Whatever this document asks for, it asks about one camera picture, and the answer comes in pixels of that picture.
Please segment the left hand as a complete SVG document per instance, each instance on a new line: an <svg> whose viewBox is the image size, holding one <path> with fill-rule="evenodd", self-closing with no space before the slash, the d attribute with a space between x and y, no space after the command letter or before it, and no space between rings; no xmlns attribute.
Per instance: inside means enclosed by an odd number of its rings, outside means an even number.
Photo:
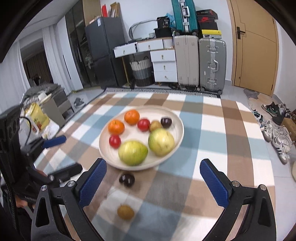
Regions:
<svg viewBox="0 0 296 241"><path fill-rule="evenodd" d="M37 170L40 174L42 174L43 176L46 176L46 174L41 171L41 170ZM17 208L25 208L26 206L28 206L28 202L25 200L20 199L17 195L15 195L15 200L16 200L16 207Z"/></svg>

